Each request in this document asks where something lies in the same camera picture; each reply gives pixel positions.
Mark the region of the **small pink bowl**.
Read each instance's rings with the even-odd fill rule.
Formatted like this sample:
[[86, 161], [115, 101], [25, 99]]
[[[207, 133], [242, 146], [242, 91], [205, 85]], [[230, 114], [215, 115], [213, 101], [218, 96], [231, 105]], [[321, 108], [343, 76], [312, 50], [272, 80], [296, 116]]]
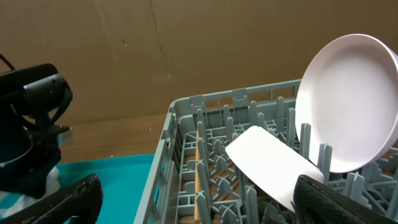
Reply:
[[300, 175], [324, 181], [317, 167], [259, 126], [250, 127], [228, 144], [226, 153], [261, 190], [291, 211]]

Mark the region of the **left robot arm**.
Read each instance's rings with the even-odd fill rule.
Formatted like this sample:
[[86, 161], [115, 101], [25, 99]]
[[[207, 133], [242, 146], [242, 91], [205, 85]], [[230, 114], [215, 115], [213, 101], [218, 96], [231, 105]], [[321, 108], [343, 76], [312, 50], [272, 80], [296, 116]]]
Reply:
[[41, 198], [49, 172], [60, 162], [57, 125], [73, 99], [51, 63], [1, 73], [1, 190]]

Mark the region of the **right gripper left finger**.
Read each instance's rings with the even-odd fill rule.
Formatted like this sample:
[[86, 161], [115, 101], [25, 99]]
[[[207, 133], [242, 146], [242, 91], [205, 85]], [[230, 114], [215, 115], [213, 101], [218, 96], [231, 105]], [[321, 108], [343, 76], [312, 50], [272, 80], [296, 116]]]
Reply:
[[1, 224], [94, 224], [103, 204], [103, 189], [97, 174], [90, 174], [69, 187], [1, 220]]

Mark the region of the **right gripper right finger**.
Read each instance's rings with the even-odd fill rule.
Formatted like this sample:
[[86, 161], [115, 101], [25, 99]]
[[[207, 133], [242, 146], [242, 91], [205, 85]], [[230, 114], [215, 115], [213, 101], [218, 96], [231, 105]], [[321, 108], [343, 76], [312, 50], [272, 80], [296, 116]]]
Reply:
[[307, 175], [297, 179], [293, 204], [300, 224], [395, 224]]

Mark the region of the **large pink plate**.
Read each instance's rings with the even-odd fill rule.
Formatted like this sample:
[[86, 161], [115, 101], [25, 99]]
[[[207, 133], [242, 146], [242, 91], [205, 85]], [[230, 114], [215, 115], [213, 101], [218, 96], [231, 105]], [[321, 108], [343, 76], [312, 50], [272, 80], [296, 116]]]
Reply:
[[397, 141], [397, 54], [366, 34], [339, 37], [307, 67], [295, 102], [296, 133], [308, 123], [309, 159], [332, 150], [330, 172], [377, 161]]

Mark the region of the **wooden chopstick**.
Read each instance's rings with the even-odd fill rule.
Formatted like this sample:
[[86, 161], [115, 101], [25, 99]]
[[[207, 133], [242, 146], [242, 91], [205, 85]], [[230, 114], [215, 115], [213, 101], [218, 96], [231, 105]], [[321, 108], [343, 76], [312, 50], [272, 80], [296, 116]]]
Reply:
[[[199, 133], [198, 131], [196, 132], [196, 148], [195, 148], [195, 167], [197, 166], [197, 162], [200, 160], [200, 153], [199, 153], [199, 148], [198, 148], [198, 140], [199, 140]], [[193, 214], [193, 221], [195, 224], [200, 224], [200, 214], [198, 211], [198, 204], [197, 204], [197, 192], [201, 190], [200, 186], [200, 178], [198, 175], [197, 167], [195, 168], [195, 191], [194, 191], [194, 199], [195, 199], [195, 204], [194, 204], [194, 214]]]

